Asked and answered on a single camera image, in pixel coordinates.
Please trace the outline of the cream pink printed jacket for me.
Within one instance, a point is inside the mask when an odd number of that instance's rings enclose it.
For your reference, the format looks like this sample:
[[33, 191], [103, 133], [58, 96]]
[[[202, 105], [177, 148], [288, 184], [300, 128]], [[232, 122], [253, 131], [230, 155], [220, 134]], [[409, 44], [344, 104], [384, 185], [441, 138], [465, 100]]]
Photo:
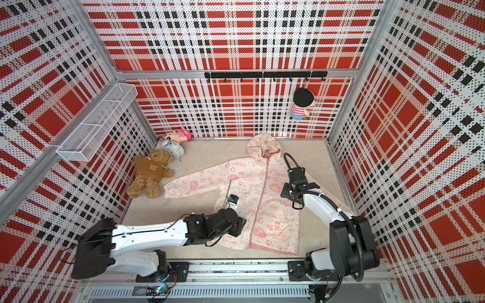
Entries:
[[246, 219], [238, 237], [218, 236], [218, 245], [235, 250], [255, 249], [295, 256], [299, 246], [299, 211], [281, 197], [288, 182], [287, 165], [280, 143], [268, 133], [252, 137], [247, 157], [229, 160], [177, 178], [164, 186], [164, 197], [185, 198], [218, 190], [214, 210], [236, 195], [237, 214]]

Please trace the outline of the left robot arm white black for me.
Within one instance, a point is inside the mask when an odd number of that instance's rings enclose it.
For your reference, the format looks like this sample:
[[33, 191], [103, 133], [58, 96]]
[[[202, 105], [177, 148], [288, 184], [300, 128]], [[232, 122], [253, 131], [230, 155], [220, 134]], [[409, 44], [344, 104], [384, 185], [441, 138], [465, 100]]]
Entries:
[[211, 215], [184, 214], [174, 222], [156, 225], [117, 225], [112, 218], [104, 218], [80, 236], [71, 277], [90, 279], [106, 271], [165, 275], [169, 270], [161, 247], [208, 246], [226, 234], [239, 237], [246, 222], [232, 208]]

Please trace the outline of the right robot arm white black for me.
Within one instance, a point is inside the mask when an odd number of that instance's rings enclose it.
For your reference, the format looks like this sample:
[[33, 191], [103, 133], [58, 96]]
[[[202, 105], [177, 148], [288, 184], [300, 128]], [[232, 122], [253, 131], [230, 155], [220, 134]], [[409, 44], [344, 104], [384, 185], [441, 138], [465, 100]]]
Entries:
[[364, 279], [365, 271], [380, 266], [380, 258], [369, 221], [339, 207], [323, 193], [316, 183], [306, 178], [306, 170], [288, 153], [283, 155], [289, 182], [284, 184], [281, 197], [292, 202], [292, 208], [307, 208], [328, 227], [329, 247], [306, 254], [304, 275], [311, 280], [331, 274], [338, 279], [351, 276]]

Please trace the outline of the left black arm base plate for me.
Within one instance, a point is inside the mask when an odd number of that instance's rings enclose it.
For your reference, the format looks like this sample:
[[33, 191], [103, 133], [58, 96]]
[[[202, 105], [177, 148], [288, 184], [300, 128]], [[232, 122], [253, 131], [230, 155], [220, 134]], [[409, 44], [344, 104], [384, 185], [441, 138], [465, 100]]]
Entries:
[[155, 282], [181, 282], [184, 283], [187, 280], [189, 272], [190, 262], [168, 262], [167, 271], [156, 271], [155, 273], [142, 277], [136, 276], [135, 281], [137, 283], [155, 283]]

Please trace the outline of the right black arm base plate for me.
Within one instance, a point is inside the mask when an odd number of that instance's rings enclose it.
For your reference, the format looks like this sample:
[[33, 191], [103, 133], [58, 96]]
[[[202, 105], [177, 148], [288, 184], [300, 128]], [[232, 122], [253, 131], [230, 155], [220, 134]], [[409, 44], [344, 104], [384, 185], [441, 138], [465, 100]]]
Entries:
[[288, 261], [289, 280], [292, 282], [337, 282], [340, 277], [332, 270], [317, 270], [308, 260]]

